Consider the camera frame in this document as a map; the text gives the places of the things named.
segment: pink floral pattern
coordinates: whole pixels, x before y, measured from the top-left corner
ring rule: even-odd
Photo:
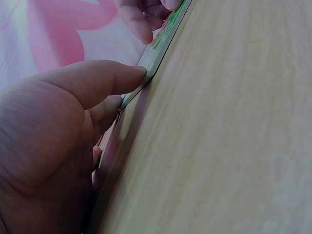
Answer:
[[[84,60],[77,30],[97,30],[117,14],[113,0],[28,0],[28,43],[39,72]]]

